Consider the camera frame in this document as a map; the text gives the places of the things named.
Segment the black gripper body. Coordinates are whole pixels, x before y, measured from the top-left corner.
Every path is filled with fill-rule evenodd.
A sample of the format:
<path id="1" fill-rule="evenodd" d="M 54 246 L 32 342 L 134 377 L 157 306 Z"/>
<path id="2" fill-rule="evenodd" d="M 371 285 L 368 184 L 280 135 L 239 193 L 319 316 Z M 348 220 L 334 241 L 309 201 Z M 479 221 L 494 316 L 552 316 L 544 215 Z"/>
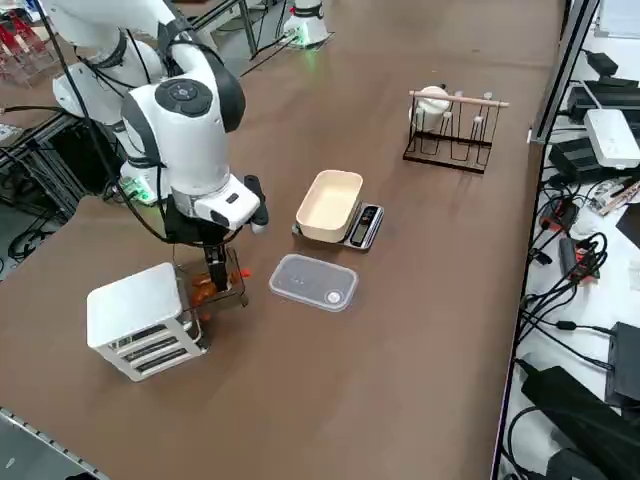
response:
<path id="1" fill-rule="evenodd" d="M 197 248 L 216 248 L 230 243 L 239 233 L 221 225 L 183 215 L 172 198 L 167 199 L 164 216 L 167 238 L 172 244 Z"/>

